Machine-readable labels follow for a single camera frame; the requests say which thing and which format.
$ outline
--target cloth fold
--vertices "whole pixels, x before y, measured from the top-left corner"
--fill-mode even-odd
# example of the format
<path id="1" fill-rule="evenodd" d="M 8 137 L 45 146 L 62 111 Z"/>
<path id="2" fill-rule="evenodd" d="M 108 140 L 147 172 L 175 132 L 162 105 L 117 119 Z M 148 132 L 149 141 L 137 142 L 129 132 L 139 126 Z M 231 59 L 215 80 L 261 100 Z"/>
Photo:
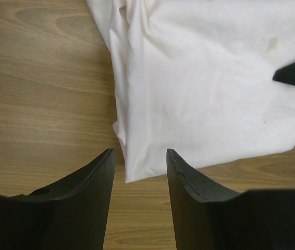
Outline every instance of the cloth fold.
<path id="1" fill-rule="evenodd" d="M 126 182 L 295 145 L 295 1 L 88 0 L 111 52 Z"/>

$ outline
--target wooden surface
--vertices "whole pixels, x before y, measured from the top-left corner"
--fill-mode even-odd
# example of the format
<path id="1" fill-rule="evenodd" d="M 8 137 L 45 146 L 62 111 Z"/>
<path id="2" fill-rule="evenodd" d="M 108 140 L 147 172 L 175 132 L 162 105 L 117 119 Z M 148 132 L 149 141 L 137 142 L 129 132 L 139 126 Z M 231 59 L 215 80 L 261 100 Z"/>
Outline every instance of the wooden surface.
<path id="1" fill-rule="evenodd" d="M 124 183 L 110 54 L 84 0 L 0 0 L 0 194 L 118 152 L 104 249 L 175 249 L 166 176 Z M 295 149 L 202 169 L 238 191 L 295 187 Z"/>

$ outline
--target wood grain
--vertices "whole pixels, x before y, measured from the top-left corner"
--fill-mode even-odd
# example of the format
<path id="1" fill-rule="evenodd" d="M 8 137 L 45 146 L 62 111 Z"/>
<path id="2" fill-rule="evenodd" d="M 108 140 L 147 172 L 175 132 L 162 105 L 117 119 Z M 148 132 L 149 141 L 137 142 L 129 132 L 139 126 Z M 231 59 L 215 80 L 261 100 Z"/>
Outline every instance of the wood grain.
<path id="1" fill-rule="evenodd" d="M 28 194 L 114 147 L 104 249 L 175 249 L 166 176 L 124 184 L 110 54 L 84 0 L 0 1 L 0 194 Z M 222 184 L 295 187 L 295 149 L 202 169 Z"/>

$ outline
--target white fabric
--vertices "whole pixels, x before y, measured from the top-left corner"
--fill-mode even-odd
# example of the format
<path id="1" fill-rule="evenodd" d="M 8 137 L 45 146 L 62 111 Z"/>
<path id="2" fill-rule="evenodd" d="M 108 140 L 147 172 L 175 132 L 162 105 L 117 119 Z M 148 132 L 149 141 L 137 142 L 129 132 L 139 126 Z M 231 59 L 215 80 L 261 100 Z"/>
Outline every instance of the white fabric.
<path id="1" fill-rule="evenodd" d="M 292 149 L 295 0 L 88 0 L 112 54 L 126 182 Z"/>

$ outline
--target folded white cloth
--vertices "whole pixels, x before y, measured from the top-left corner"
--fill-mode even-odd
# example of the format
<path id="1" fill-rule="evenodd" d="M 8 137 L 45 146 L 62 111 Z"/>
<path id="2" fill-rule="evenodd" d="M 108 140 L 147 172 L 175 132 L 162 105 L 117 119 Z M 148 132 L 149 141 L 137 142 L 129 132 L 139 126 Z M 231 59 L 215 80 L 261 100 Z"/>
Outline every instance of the folded white cloth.
<path id="1" fill-rule="evenodd" d="M 294 1 L 88 0 L 112 54 L 126 182 L 290 150 Z"/>

